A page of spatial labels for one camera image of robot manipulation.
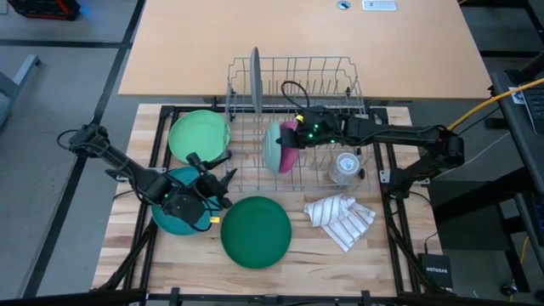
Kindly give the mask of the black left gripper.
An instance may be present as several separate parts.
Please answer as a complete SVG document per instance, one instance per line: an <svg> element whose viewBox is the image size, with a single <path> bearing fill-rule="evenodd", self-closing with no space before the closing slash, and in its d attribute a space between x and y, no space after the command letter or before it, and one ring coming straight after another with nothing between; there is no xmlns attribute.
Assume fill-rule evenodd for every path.
<svg viewBox="0 0 544 306"><path fill-rule="evenodd" d="M197 171L197 178L193 182L193 193L202 200L215 197L218 204L224 209L233 206L227 194L229 193L230 181L235 176L237 168L228 171L221 179L211 173L211 170L228 161L231 157L232 153L229 150L223 157L218 157L212 161L203 161L195 152L186 156L187 162Z"/></svg>

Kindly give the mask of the tan wooden desk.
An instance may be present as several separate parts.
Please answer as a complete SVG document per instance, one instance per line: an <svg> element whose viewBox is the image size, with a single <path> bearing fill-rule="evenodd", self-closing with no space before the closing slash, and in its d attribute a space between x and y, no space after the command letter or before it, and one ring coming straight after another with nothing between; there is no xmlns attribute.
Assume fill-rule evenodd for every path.
<svg viewBox="0 0 544 306"><path fill-rule="evenodd" d="M457 0L146 0L119 92L223 94L231 60L346 56L372 98L483 99L490 78Z"/></svg>

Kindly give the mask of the teal plate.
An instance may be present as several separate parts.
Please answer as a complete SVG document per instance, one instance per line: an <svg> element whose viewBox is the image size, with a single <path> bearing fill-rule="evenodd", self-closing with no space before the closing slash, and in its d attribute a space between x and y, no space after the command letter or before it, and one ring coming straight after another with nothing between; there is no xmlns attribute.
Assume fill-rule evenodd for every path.
<svg viewBox="0 0 544 306"><path fill-rule="evenodd" d="M176 168L169 171L168 174L186 185L190 184L197 178L197 171L193 167ZM217 217L219 214L220 208L215 197L208 198L206 201L204 201L204 205L207 210L193 227L188 225L180 218L166 215L157 206L151 207L152 218L159 228L169 234L193 235L210 230L212 227L212 218Z"/></svg>

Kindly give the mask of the small pink plate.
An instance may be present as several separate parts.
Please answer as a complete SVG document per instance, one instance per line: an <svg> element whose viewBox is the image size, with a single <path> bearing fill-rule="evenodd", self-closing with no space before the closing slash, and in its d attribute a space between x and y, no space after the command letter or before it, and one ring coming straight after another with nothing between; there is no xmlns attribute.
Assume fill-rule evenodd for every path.
<svg viewBox="0 0 544 306"><path fill-rule="evenodd" d="M297 123L295 121L283 122L280 125L280 130L282 132L286 130L295 130L296 128L297 128ZM299 158L298 149L289 148L282 145L279 172L288 173L294 167L298 158Z"/></svg>

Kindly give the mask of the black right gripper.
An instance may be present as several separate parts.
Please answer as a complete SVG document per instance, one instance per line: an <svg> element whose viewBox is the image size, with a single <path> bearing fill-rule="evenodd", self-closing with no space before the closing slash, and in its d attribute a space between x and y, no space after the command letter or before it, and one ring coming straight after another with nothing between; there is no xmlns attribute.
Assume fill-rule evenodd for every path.
<svg viewBox="0 0 544 306"><path fill-rule="evenodd" d="M295 130L280 130L276 143L284 147L315 147L317 145L344 144L343 118L337 110L324 106L300 109L295 115Z"/></svg>

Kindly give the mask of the small pale green plate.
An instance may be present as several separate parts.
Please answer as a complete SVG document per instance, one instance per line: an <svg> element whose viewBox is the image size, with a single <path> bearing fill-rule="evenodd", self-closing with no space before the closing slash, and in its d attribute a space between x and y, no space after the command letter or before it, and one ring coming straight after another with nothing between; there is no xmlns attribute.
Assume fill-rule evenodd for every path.
<svg viewBox="0 0 544 306"><path fill-rule="evenodd" d="M265 166L274 174L280 171L281 145L276 142L280 136L280 124L272 122L267 127L263 137L263 160Z"/></svg>

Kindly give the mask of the black and red toolbox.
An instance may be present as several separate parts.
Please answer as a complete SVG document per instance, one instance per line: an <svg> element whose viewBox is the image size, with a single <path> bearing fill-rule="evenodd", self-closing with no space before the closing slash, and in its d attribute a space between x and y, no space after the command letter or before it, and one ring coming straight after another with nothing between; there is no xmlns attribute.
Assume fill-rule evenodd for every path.
<svg viewBox="0 0 544 306"><path fill-rule="evenodd" d="M80 12L77 0L6 0L17 13L29 19L73 21Z"/></svg>

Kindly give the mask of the black side table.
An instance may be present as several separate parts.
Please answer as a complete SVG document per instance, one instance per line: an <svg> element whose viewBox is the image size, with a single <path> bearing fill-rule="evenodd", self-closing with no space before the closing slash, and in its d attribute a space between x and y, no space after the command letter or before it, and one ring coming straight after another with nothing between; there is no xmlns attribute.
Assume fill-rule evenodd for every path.
<svg viewBox="0 0 544 306"><path fill-rule="evenodd" d="M521 190L514 199L544 275L544 135L535 133L525 104L516 105L511 97L513 92L544 85L544 51L524 67L494 72L490 78L493 93L505 95L499 106L523 163Z"/></svg>

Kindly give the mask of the white striped dish towel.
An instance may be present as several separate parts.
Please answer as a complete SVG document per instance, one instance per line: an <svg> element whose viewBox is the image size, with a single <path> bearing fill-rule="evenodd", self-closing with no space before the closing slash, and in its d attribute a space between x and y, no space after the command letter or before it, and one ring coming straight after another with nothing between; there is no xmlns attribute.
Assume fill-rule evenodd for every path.
<svg viewBox="0 0 544 306"><path fill-rule="evenodd" d="M376 213L351 195L332 195L306 203L303 212L314 228L322 228L344 252L368 231Z"/></svg>

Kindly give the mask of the clear patterned glass cup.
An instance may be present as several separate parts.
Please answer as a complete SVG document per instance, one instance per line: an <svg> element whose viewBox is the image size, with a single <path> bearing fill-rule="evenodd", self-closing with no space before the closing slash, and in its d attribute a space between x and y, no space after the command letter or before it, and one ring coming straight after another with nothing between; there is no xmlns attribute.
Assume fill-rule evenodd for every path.
<svg viewBox="0 0 544 306"><path fill-rule="evenodd" d="M360 169L360 159L355 154L344 152L333 158L328 174L334 183L346 185L355 180Z"/></svg>

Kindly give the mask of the dark green plate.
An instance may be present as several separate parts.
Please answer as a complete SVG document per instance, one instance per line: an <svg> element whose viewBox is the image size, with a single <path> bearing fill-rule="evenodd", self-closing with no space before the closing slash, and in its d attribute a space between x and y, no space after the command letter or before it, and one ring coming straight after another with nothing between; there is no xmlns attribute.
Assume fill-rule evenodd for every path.
<svg viewBox="0 0 544 306"><path fill-rule="evenodd" d="M232 261L247 269L266 269L286 255L292 240L291 221L278 202L250 196L225 214L220 238Z"/></svg>

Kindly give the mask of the grey plate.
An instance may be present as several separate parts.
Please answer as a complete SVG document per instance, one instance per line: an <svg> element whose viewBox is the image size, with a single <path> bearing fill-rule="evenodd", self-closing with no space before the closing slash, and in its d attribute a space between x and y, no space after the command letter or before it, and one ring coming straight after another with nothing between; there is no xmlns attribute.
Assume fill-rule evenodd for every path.
<svg viewBox="0 0 544 306"><path fill-rule="evenodd" d="M263 88L258 48L254 47L250 56L250 89L252 105L256 114L262 113Z"/></svg>

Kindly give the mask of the light green plate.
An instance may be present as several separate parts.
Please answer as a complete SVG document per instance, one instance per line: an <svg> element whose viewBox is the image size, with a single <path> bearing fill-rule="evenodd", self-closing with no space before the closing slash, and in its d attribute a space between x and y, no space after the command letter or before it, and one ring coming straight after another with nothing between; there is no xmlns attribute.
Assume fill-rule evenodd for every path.
<svg viewBox="0 0 544 306"><path fill-rule="evenodd" d="M168 146L180 161L188 163L190 153L202 161L220 157L230 142L230 125L224 117L210 110L194 110L181 116L170 129Z"/></svg>

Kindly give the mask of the black metal table frame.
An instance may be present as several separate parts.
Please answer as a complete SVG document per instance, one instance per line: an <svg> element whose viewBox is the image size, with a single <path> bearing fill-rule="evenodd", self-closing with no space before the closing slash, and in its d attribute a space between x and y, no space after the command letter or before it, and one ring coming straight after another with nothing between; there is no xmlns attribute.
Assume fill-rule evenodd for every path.
<svg viewBox="0 0 544 306"><path fill-rule="evenodd" d="M226 292L181 292L178 287L172 287L169 293L157 293L149 291L149 284L152 281L152 258L158 252L161 241L165 238L157 237L157 226L150 223L147 229L144 226L145 215L140 214L134 220L135 233L133 243L137 248L149 246L144 255L139 255L134 249L127 249L124 254L127 256L119 266L120 279L127 282L127 285L120 289L118 282L104 284L98 289L88 292L41 296L24 297L0 301L0 306L123 306L136 304L144 306L151 301L167 301L169 306L185 306L186 302L198 303L248 303L249 306L279 306L290 304L291 306L313 306L323 304L357 304L358 306L388 305L388 306L537 306L531 303L506 302L498 300L483 299L478 297L458 297L452 292L441 293L416 293L405 292L403 285L405 280L401 275L402 268L397 258L398 250L404 245L397 236L382 234L382 240L388 244L386 251L388 258L392 260L389 265L383 267L392 273L388 284L384 287L392 295L390 297L374 297L369 291L355 290L345 292L343 295L327 296L322 292L314 296L304 295L281 295L279 293L249 295L228 294Z"/></svg>

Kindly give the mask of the white power strip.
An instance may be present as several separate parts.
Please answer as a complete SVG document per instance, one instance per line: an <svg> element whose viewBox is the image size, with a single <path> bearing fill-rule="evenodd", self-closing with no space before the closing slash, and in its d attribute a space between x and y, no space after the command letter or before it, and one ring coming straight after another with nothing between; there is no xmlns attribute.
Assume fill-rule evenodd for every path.
<svg viewBox="0 0 544 306"><path fill-rule="evenodd" d="M395 0L362 0L363 9L366 11L396 11Z"/></svg>

